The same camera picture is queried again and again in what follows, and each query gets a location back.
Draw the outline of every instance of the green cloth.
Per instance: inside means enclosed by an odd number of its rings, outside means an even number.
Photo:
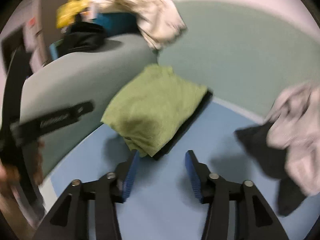
[[[207,87],[186,81],[172,67],[152,64],[111,100],[101,121],[140,156],[155,155],[188,119]]]

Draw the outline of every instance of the black edge under green cloth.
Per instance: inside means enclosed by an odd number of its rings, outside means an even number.
[[[306,196],[285,171],[287,149],[280,150],[267,145],[267,134],[272,125],[272,122],[266,122],[263,125],[236,130],[235,135],[246,152],[257,160],[267,176],[280,179],[278,213],[288,216],[300,206]]]
[[[159,159],[188,130],[211,97],[206,86],[181,78],[172,67],[153,64],[117,93],[101,121],[118,132],[129,149]]]

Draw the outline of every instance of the yellow object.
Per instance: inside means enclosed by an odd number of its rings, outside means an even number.
[[[57,9],[57,28],[68,26],[75,22],[75,15],[89,7],[90,0],[68,0]]]

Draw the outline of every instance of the blue table surface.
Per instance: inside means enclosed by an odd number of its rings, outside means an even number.
[[[248,157],[233,132],[254,122],[211,102],[188,132],[159,161],[141,158],[133,190],[125,204],[117,204],[123,240],[200,239],[208,205],[195,198],[184,167],[186,151],[193,150],[199,162],[226,180],[242,183],[251,179],[276,210],[278,180],[263,174]],[[51,182],[59,196],[73,179],[97,180],[127,159],[124,140],[102,125],[75,147],[55,168]],[[89,235],[95,239],[94,203],[89,206]],[[234,204],[230,203],[228,239],[234,234]],[[302,240],[320,214],[320,195],[309,197],[280,221],[290,240]]]

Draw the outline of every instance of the green towel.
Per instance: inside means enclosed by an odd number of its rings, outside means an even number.
[[[155,155],[188,119],[207,87],[186,81],[172,67],[148,65],[111,100],[101,122],[140,156]]]

